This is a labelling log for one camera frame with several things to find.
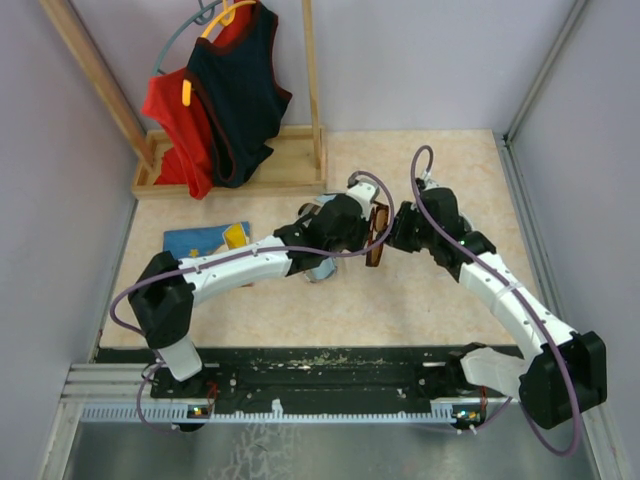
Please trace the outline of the brown tortoise sunglasses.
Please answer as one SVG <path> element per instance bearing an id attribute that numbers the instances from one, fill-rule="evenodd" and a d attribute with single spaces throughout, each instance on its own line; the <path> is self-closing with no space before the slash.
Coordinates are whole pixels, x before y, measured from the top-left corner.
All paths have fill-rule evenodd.
<path id="1" fill-rule="evenodd" d="M 374 203 L 370 223 L 367 245 L 371 246 L 378 241 L 389 225 L 390 209 L 388 205 L 380 202 Z M 383 254 L 384 244 L 380 243 L 375 248 L 366 253 L 365 266 L 376 268 L 379 266 Z"/>

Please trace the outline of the flag newsprint glasses case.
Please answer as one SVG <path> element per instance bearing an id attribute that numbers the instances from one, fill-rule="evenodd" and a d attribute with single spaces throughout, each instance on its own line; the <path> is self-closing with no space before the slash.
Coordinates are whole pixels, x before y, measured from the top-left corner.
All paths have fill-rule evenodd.
<path id="1" fill-rule="evenodd" d="M 304 272 L 306 279 L 311 283 L 319 283 L 331 278 L 337 271 L 336 262 L 329 257 L 324 259 L 317 267 Z"/>

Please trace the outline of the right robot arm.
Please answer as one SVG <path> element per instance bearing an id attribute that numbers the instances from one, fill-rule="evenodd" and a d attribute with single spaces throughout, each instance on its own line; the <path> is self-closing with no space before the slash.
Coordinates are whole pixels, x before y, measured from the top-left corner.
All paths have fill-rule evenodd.
<path id="1" fill-rule="evenodd" d="M 429 251 L 436 264 L 488 308 L 515 340 L 517 356 L 472 343 L 453 356 L 448 387 L 461 396 L 479 386 L 520 402 L 540 427 L 551 429 L 607 398 L 606 347 L 595 333 L 578 333 L 548 310 L 509 271 L 496 247 L 471 229 L 454 192 L 418 183 L 415 201 L 395 215 L 387 244 Z"/>

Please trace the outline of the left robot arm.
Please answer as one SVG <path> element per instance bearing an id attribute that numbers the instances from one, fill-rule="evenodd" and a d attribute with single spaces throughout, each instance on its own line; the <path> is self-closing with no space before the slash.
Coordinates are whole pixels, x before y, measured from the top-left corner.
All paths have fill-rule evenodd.
<path id="1" fill-rule="evenodd" d="M 292 224 L 255 243 L 208 257 L 155 255 L 127 299 L 148 347 L 184 395 L 201 394 L 208 373 L 189 335 L 193 309 L 216 295 L 262 280 L 328 268 L 329 258 L 364 249 L 374 200 L 355 188 L 301 209 Z"/>

